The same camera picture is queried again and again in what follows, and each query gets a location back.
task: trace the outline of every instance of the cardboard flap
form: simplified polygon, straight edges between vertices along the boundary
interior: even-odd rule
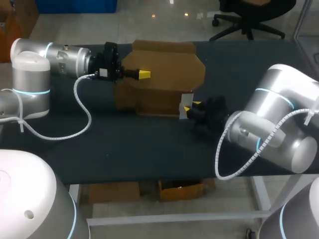
[[[196,53],[196,47],[191,42],[164,42],[135,40],[132,44],[133,50],[175,52],[175,53]]]

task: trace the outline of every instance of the orange object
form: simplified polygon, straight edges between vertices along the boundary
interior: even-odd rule
[[[159,196],[162,201],[178,201],[199,198],[203,195],[204,184],[197,183],[189,186],[177,186],[172,188],[163,188],[159,181]]]
[[[0,28],[0,62],[10,62],[10,49],[12,43],[22,37],[22,31],[16,22],[13,13],[9,13]]]
[[[0,63],[10,62],[10,49],[17,38],[28,38],[39,16],[34,0],[0,1]]]

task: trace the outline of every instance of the robotic arm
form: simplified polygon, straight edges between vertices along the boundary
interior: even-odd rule
[[[143,74],[147,73],[141,74],[139,69],[124,69],[119,61],[117,44],[111,42],[106,42],[103,52],[93,56],[87,48],[21,38],[13,43],[10,55],[13,89],[6,89],[7,91],[0,93],[0,122],[16,120],[35,135],[48,140],[71,138],[83,133],[90,126],[91,115],[77,96],[77,85],[81,80],[95,78],[115,83],[123,77],[143,79],[145,78]],[[88,116],[88,124],[76,134],[49,138],[35,132],[24,121],[48,114],[50,73],[78,78],[74,85],[74,95]]]
[[[319,82],[290,66],[274,65],[230,128],[227,139],[256,152],[285,115],[297,109],[312,109],[318,99]],[[233,113],[228,122],[237,114]],[[312,123],[319,127],[317,117]],[[309,168],[316,153],[316,140],[289,119],[260,156],[294,173],[302,173]]]
[[[222,128],[215,156],[217,178],[228,180],[240,175],[258,156],[294,173],[302,173],[312,164],[317,153],[316,140],[306,135],[291,118],[308,114],[305,125],[319,127],[319,82],[287,65],[268,69],[243,111],[227,110],[225,99],[193,104],[187,110],[189,119],[208,125],[213,131]],[[254,155],[237,172],[221,176],[218,159],[224,139]]]

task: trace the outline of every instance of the floor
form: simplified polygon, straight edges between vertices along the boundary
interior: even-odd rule
[[[266,24],[284,31],[287,39],[291,38],[303,2],[304,0],[297,0],[293,10]],[[218,0],[119,0],[115,14],[40,15],[31,39],[63,44],[104,44],[105,41],[132,43],[135,39],[207,41],[231,26],[230,23],[221,21],[218,27],[212,27],[211,21],[216,13],[220,13]],[[316,28],[316,21],[310,21],[309,24],[315,25],[308,28]],[[257,40],[276,38],[257,30],[253,33]],[[221,40],[229,39],[246,40],[240,32]],[[10,71],[10,64],[0,64],[1,88],[10,87]],[[265,177],[271,201],[281,191],[287,178]],[[81,205],[85,215],[95,218],[255,209],[256,202],[247,178],[217,181],[215,190],[207,188],[202,198],[192,201],[160,203],[156,198],[142,197],[139,202],[132,203],[95,204],[93,207]],[[258,230],[259,226],[259,220],[158,223],[93,227],[91,233],[92,239],[243,239],[247,227]]]

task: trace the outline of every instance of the dark table mat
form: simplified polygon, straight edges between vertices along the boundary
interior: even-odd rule
[[[266,70],[277,63],[293,66],[313,77],[297,46],[289,41],[196,42],[197,56],[206,66],[205,83],[194,99],[224,95],[229,108],[244,109]],[[86,46],[93,52],[101,45]],[[119,45],[124,58],[130,44]],[[52,76],[48,116],[28,120],[45,136],[65,136],[81,130],[85,114],[73,96],[75,79]],[[85,81],[79,97],[92,113],[90,129],[73,139],[51,142],[19,132],[16,123],[2,131],[1,148],[18,149],[43,158],[65,184],[111,181],[171,180],[214,177],[213,163],[219,135],[194,128],[188,120],[140,117],[117,112],[114,85]],[[317,140],[319,131],[306,129]],[[220,156],[222,175],[236,171],[252,153],[225,142]],[[307,173],[319,173],[319,156]],[[289,171],[258,158],[242,176],[285,175]]]

